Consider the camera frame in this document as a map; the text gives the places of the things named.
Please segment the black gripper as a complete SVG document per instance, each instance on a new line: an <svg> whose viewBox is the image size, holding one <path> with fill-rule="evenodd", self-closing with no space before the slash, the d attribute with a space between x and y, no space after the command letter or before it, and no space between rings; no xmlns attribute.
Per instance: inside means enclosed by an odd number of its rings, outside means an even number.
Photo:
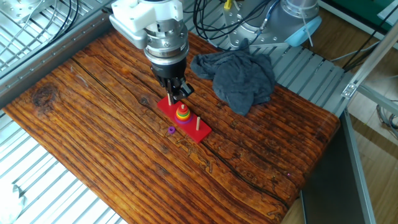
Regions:
<svg viewBox="0 0 398 224"><path fill-rule="evenodd" d="M170 100L174 103L188 98L194 92L193 87L185 82L186 67L186 58L171 65L151 63L152 73L161 86L165 88ZM174 85L171 80L173 78L177 78L177 80L174 81Z"/></svg>

